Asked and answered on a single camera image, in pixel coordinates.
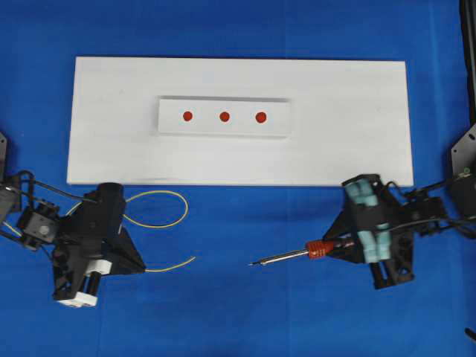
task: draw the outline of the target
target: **yellow wire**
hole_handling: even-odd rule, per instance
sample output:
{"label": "yellow wire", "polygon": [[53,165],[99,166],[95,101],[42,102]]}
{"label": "yellow wire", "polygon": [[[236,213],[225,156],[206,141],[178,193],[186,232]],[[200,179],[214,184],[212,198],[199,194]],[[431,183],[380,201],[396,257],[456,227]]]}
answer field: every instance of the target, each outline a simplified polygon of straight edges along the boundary
{"label": "yellow wire", "polygon": [[196,257],[191,257],[189,260],[185,260],[183,263],[177,264],[176,266],[170,266],[169,268],[164,268],[164,269],[146,269],[146,273],[163,273],[165,271],[170,271],[173,269],[180,268],[181,266],[185,266],[188,263],[193,262],[196,259]]}
{"label": "yellow wire", "polygon": [[15,228],[13,228],[11,225],[9,225],[6,222],[3,222],[4,225],[6,225],[14,234],[16,234],[18,237],[21,237],[22,235],[20,232],[18,232]]}
{"label": "yellow wire", "polygon": [[185,209],[184,209],[184,213],[181,215],[181,217],[179,219],[177,219],[176,221],[174,221],[172,223],[169,223],[167,225],[146,225],[144,223],[140,223],[138,221],[135,221],[134,219],[127,216],[126,214],[124,214],[124,218],[127,219],[129,222],[134,223],[135,225],[138,225],[138,226],[144,227],[144,228],[151,228],[151,229],[169,228],[169,227],[173,227],[174,225],[177,225],[178,223],[183,221],[185,219],[185,217],[187,216],[187,214],[188,214],[188,201],[180,193],[173,192],[173,191],[167,191],[167,190],[147,191],[147,192],[139,193],[138,195],[135,195],[135,196],[127,199],[126,202],[134,201],[135,199],[138,199],[139,197],[142,197],[142,196],[155,195],[155,194],[159,194],[159,193],[166,194],[166,195],[171,195],[171,196],[176,196],[176,197],[179,197],[180,200],[183,201],[183,203],[185,205]]}
{"label": "yellow wire", "polygon": [[[135,196],[132,196],[132,197],[128,198],[126,200],[126,202],[134,201],[135,199],[138,199],[139,197],[142,197],[142,196],[155,195],[155,194],[167,194],[167,195],[179,197],[180,200],[182,200],[184,205],[185,205],[184,213],[181,215],[181,217],[179,219],[177,219],[176,221],[174,221],[172,223],[169,223],[169,224],[166,224],[166,225],[145,225],[144,223],[140,223],[138,221],[135,221],[134,219],[127,216],[126,214],[123,215],[124,218],[127,219],[129,222],[131,222],[135,225],[138,225],[139,227],[151,228],[151,229],[162,229],[162,228],[169,228],[169,227],[173,227],[174,225],[177,225],[178,223],[183,221],[185,219],[185,217],[188,215],[188,201],[187,201],[187,199],[185,197],[183,197],[180,193],[177,193],[177,192],[174,192],[174,191],[168,191],[168,190],[146,191],[146,192],[142,192],[142,193],[139,193]],[[66,213],[66,216],[69,216],[70,214],[72,214],[74,212],[74,210],[76,210],[76,208],[78,208],[79,205],[81,205],[81,202],[78,202],[73,207],[71,207],[71,209]],[[170,266],[169,268],[145,269],[145,272],[147,272],[147,273],[163,273],[163,272],[166,272],[166,271],[170,271],[170,270],[173,270],[173,269],[180,268],[181,266],[185,266],[185,265],[193,262],[195,259],[196,259],[196,257],[191,257],[189,260],[186,260],[183,263],[177,264],[175,266]]]}

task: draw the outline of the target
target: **white bracket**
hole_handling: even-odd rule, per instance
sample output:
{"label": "white bracket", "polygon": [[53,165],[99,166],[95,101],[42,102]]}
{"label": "white bracket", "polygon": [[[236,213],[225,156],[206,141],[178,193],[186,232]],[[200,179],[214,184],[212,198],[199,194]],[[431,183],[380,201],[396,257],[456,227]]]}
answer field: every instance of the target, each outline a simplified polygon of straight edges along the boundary
{"label": "white bracket", "polygon": [[90,294],[85,294],[84,292],[77,292],[74,299],[68,300],[58,300],[59,303],[62,303],[68,307],[83,307],[83,306],[96,306],[97,297]]}
{"label": "white bracket", "polygon": [[112,263],[108,260],[91,260],[88,264],[88,268],[86,268],[85,276],[88,277],[93,271],[96,271],[101,275],[107,275],[111,272],[111,267]]}

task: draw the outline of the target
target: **light blue gripper pad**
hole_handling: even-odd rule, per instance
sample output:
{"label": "light blue gripper pad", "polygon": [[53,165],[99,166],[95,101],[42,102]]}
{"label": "light blue gripper pad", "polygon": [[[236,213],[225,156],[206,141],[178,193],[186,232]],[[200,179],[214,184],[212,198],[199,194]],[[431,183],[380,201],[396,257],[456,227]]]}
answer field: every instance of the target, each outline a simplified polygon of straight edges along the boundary
{"label": "light blue gripper pad", "polygon": [[[350,199],[357,205],[375,207],[379,203],[377,196],[372,190],[370,182],[365,178],[351,182],[344,186]],[[388,223],[377,226],[378,229],[387,229]],[[364,247],[364,258],[366,263],[377,263],[380,260],[390,259],[391,237],[387,231],[378,233],[376,238],[370,231],[357,232],[358,238]]]}

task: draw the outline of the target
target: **white part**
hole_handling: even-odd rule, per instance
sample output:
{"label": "white part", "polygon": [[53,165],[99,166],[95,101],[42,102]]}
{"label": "white part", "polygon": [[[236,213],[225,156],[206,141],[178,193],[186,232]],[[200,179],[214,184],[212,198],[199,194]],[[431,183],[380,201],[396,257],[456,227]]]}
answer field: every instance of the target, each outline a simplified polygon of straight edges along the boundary
{"label": "white part", "polygon": [[99,260],[90,260],[88,268],[86,268],[85,276],[91,275],[93,271],[100,273],[101,275],[107,275],[111,272],[112,263],[108,260],[99,259]]}
{"label": "white part", "polygon": [[58,302],[70,307],[96,306],[97,297],[84,292],[77,292],[74,299],[58,300]]}
{"label": "white part", "polygon": [[[291,134],[291,112],[287,100],[279,98],[161,97],[158,105],[158,133],[172,135],[218,135],[248,138],[285,138]],[[193,118],[185,121],[183,114]],[[227,112],[228,121],[220,120]],[[258,123],[256,114],[266,114]]]}
{"label": "white part", "polygon": [[[291,132],[165,135],[164,96],[282,98]],[[70,184],[340,185],[360,173],[413,184],[404,62],[76,60]]]}

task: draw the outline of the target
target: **black cable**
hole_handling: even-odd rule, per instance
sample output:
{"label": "black cable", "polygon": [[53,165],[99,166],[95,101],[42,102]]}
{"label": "black cable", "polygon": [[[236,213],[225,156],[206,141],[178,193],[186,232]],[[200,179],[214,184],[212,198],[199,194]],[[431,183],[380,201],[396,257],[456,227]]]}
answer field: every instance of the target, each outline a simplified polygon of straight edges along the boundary
{"label": "black cable", "polygon": [[389,181],[389,182],[387,182],[387,184],[384,186],[383,190],[388,190],[388,188],[389,188],[391,185],[396,188],[396,191],[399,193],[399,195],[400,195],[401,197],[403,197],[404,199],[407,198],[407,196],[405,195],[405,193],[403,193],[403,191],[402,191],[402,189],[400,188],[400,186],[397,185],[396,182],[394,182],[394,181]]}
{"label": "black cable", "polygon": [[63,196],[66,196],[70,199],[77,199],[77,200],[80,200],[80,201],[87,201],[87,202],[92,202],[92,203],[97,203],[95,200],[93,199],[87,199],[86,197],[81,197],[81,196],[75,196],[75,195],[72,195],[70,193],[67,193],[65,191],[61,191],[60,189],[57,189],[53,186],[50,186],[49,184],[45,184],[43,182],[40,182],[40,181],[33,181],[34,184],[40,186],[40,187],[43,187],[45,188],[46,190],[50,190],[50,191],[53,191],[55,193],[58,193],[60,195],[63,195]]}
{"label": "black cable", "polygon": [[421,190],[421,191],[436,190],[438,188],[442,188],[442,187],[447,186],[448,184],[451,184],[452,181],[453,181],[453,179],[450,178],[449,180],[444,180],[444,181],[437,182],[436,184],[430,184],[428,186],[424,186],[424,187],[420,188],[419,190]]}
{"label": "black cable", "polygon": [[401,225],[396,225],[395,227],[384,229],[383,231],[384,232],[391,232],[391,231],[395,231],[395,230],[401,229],[401,228],[407,228],[407,227],[411,227],[411,226],[414,226],[414,225],[421,225],[423,223],[439,222],[439,221],[442,221],[442,220],[444,220],[444,219],[442,219],[442,218],[421,219],[420,221],[412,221],[412,222],[409,222],[409,223],[402,223]]}
{"label": "black cable", "polygon": [[[33,206],[33,195],[34,195],[34,191],[35,191],[35,186],[34,186],[34,182],[35,182],[35,175],[31,172],[31,171],[28,171],[28,170],[22,170],[22,171],[19,171],[17,173],[17,175],[19,176],[20,178],[20,189],[21,189],[21,184],[24,183],[24,182],[27,182],[28,183],[28,195],[26,195],[28,197],[28,204],[30,205],[30,208],[31,209],[34,209],[34,206]],[[28,176],[28,180],[27,181],[22,181],[22,176],[23,175],[27,175]]]}
{"label": "black cable", "polygon": [[45,248],[43,245],[41,245],[40,248],[42,249],[42,251],[45,252],[46,257],[48,257],[48,260],[49,260],[50,262],[53,262],[53,258],[52,258],[51,255],[48,253],[48,251],[46,250],[46,248]]}
{"label": "black cable", "polygon": [[26,196],[26,197],[28,197],[28,199],[32,199],[33,201],[41,202],[44,205],[47,205],[48,207],[53,207],[53,208],[55,207],[53,204],[51,204],[49,202],[46,202],[44,199],[39,199],[38,197],[32,196],[28,192],[19,190],[18,188],[7,186],[7,185],[4,185],[4,184],[0,184],[0,187],[5,187],[7,190],[10,190],[10,191],[16,192],[20,195]]}
{"label": "black cable", "polygon": [[14,236],[14,235],[9,234],[7,232],[0,231],[0,236],[3,236],[3,237],[8,238],[10,240],[13,240],[14,242],[17,242],[17,243],[19,241],[17,236]]}

